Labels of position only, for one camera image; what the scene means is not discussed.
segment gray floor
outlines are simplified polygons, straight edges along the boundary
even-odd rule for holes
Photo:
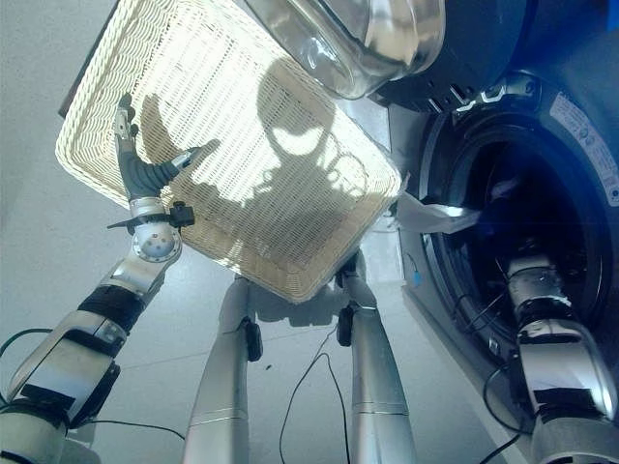
[[[124,219],[126,211],[76,181],[54,157],[62,125],[56,110],[111,5],[111,0],[0,2],[0,340],[30,327],[53,327],[129,246],[126,233],[105,230]],[[351,108],[367,131],[387,145],[384,111],[367,101]],[[456,377],[402,303],[396,236],[370,232],[364,249],[408,397],[420,462],[479,461],[494,444],[459,395]],[[186,429],[231,280],[230,271],[185,249],[119,355],[123,371],[100,419]],[[261,323],[265,355],[249,367],[251,462],[273,464],[279,461],[288,397],[334,326],[330,313],[337,313],[344,300],[327,288],[313,302],[294,307],[255,288],[252,303],[270,308],[263,318],[271,322]],[[322,320],[315,320],[318,315]],[[40,339],[24,337],[3,357],[3,391]],[[349,404],[350,352],[334,340],[326,349]],[[85,427],[72,436],[77,441],[68,443],[64,463],[173,463],[179,462],[183,447],[171,434],[121,425]],[[291,463],[344,462],[339,403],[326,366],[318,366],[301,387],[283,448]]]

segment washing machine door opening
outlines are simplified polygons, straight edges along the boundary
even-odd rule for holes
[[[458,328],[480,337],[498,362],[516,339],[505,275],[516,257],[548,256],[589,328],[604,310],[604,214],[573,154],[547,135],[503,127],[465,143],[444,200],[483,213],[472,228],[432,237]]]

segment wicker basket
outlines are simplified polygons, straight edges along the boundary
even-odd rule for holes
[[[398,196],[398,172],[231,0],[124,0],[56,156],[128,207],[111,130],[126,92],[138,154],[204,155],[162,194],[194,207],[191,247],[292,302],[310,298]]]

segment black cable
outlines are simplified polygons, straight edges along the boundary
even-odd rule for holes
[[[494,419],[499,422],[501,425],[503,425],[505,428],[507,428],[508,430],[512,430],[515,433],[518,434],[523,434],[523,435],[531,435],[531,432],[527,431],[527,430],[523,430],[522,428],[515,428],[511,425],[509,425],[508,423],[505,423],[503,420],[501,420],[496,413],[494,413],[494,411],[492,411],[492,408],[490,408],[490,404],[487,401],[487,390],[489,385],[492,383],[492,381],[501,373],[503,372],[505,369],[507,368],[506,365],[502,365],[501,367],[499,367],[498,369],[496,369],[494,372],[492,372],[486,379],[486,381],[484,382],[484,390],[482,393],[482,398],[484,399],[484,404],[486,405],[487,411],[490,413],[491,416],[494,417]]]
[[[174,435],[176,435],[178,438],[180,438],[181,440],[185,440],[185,435],[177,432],[176,430],[172,429],[172,428],[167,428],[167,427],[161,427],[159,425],[150,425],[148,423],[137,423],[137,422],[125,422],[123,420],[87,420],[83,425],[81,425],[80,427],[84,426],[84,425],[88,425],[89,423],[117,423],[119,425],[130,425],[132,427],[144,427],[144,428],[155,428],[157,430],[164,430],[166,432],[170,432],[173,433]]]
[[[11,346],[11,344],[18,338],[28,334],[49,334],[50,332],[51,329],[26,329],[25,331],[21,331],[16,333],[15,335],[12,335],[7,341],[2,344],[2,346],[0,346],[0,358],[2,358],[2,355],[4,355],[4,352],[7,351],[7,348],[9,348],[9,346]],[[4,405],[7,404],[7,400],[4,398],[1,391],[0,401],[2,401],[2,404]]]
[[[309,364],[308,368],[306,369],[303,376],[301,377],[299,382],[297,382],[297,385],[292,391],[292,395],[290,396],[290,401],[288,402],[288,408],[286,409],[286,415],[283,418],[283,423],[281,424],[281,431],[280,431],[281,464],[285,464],[285,460],[283,459],[283,450],[281,448],[281,445],[283,441],[283,431],[285,430],[286,423],[288,422],[288,416],[290,415],[290,409],[292,408],[292,402],[294,401],[294,397],[297,394],[297,390],[301,387],[301,384],[303,384],[303,381],[306,380],[306,377],[308,377],[308,374],[310,374],[311,369],[316,365],[318,360],[322,358],[323,356],[327,360],[327,367],[329,367],[329,373],[331,374],[331,378],[333,379],[333,382],[336,385],[336,389],[338,390],[339,405],[341,406],[341,415],[343,418],[343,426],[344,426],[344,442],[346,443],[346,462],[350,464],[350,450],[348,449],[348,425],[346,423],[346,408],[344,407],[344,399],[343,399],[343,396],[341,395],[341,390],[339,389],[339,384],[338,384],[338,380],[336,379],[336,374],[334,374],[333,369],[331,368],[331,358],[329,357],[327,353],[320,353],[320,350],[322,350],[325,343],[327,343],[329,336],[331,336],[331,334],[334,333],[337,329],[338,329],[338,325],[336,325],[329,333],[327,333],[327,336],[322,341],[322,343],[320,343],[320,346],[318,347],[318,350],[316,351],[316,354],[311,360],[311,363]]]
[[[520,433],[516,434],[514,436],[514,438],[512,440],[510,440],[509,442],[504,443],[503,445],[501,445],[499,448],[495,449],[493,452],[491,452],[488,456],[486,456],[483,460],[480,461],[480,464],[487,464],[488,462],[490,462],[492,460],[493,457],[497,456],[498,454],[502,453],[504,450],[506,450],[507,448],[509,448],[511,445],[513,445],[515,442],[518,441],[518,438],[520,438],[522,435]]]
[[[499,294],[498,297],[496,297],[494,300],[492,300],[485,308],[484,310],[482,310],[477,316],[475,316],[473,319],[471,319],[471,321],[466,324],[466,326],[464,326],[464,329],[462,329],[463,332],[465,332],[466,334],[474,334],[475,332],[479,332],[483,329],[485,329],[487,326],[489,326],[492,322],[494,322],[499,314],[500,311],[497,312],[493,318],[489,319],[488,321],[486,321],[485,324],[483,324],[481,327],[476,328],[475,327],[475,323],[481,318],[483,317],[488,311],[490,311],[490,309],[499,301],[501,300],[501,298],[503,298],[505,296],[505,292]]]

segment washing machine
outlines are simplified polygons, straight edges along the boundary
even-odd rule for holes
[[[499,77],[483,89],[467,85],[466,72],[452,82],[446,61],[374,96],[389,105],[406,191],[482,212],[454,234],[406,224],[398,233],[407,292],[483,377],[516,348],[510,259],[543,253],[619,385],[619,29],[611,3],[527,2],[517,38],[498,47],[504,58],[490,74]],[[522,416],[514,382],[498,377],[491,389]]]

